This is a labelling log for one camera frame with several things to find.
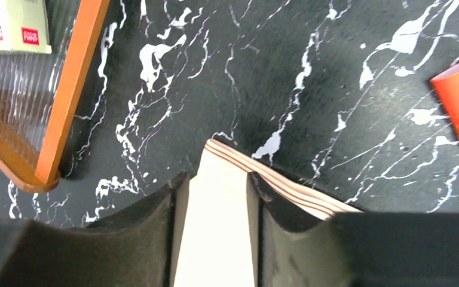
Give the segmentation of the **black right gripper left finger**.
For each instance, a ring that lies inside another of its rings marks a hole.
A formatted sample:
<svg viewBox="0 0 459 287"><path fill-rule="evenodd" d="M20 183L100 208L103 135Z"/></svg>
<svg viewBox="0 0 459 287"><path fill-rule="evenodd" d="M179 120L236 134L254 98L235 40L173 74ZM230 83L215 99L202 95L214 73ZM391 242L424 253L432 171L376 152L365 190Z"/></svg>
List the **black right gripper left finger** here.
<svg viewBox="0 0 459 287"><path fill-rule="evenodd" d="M83 228L0 219L0 286L172 286L189 174Z"/></svg>

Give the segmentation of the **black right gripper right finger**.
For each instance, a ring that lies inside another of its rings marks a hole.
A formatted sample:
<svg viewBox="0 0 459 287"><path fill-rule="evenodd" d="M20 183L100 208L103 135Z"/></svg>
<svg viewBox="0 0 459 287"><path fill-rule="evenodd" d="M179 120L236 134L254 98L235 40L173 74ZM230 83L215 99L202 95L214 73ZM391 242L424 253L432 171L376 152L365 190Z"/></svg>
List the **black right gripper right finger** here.
<svg viewBox="0 0 459 287"><path fill-rule="evenodd" d="M263 177L259 286L459 286L459 213L306 212Z"/></svg>

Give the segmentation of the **beige boxer underwear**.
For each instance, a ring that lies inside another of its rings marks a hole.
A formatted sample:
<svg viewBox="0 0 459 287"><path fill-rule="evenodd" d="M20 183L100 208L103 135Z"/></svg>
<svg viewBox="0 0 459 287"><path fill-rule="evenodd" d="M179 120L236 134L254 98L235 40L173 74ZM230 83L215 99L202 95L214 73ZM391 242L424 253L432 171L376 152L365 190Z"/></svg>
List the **beige boxer underwear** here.
<svg viewBox="0 0 459 287"><path fill-rule="evenodd" d="M248 176L315 219L353 207L308 188L228 145L209 139L197 174L178 192L171 286L256 286L259 201Z"/></svg>

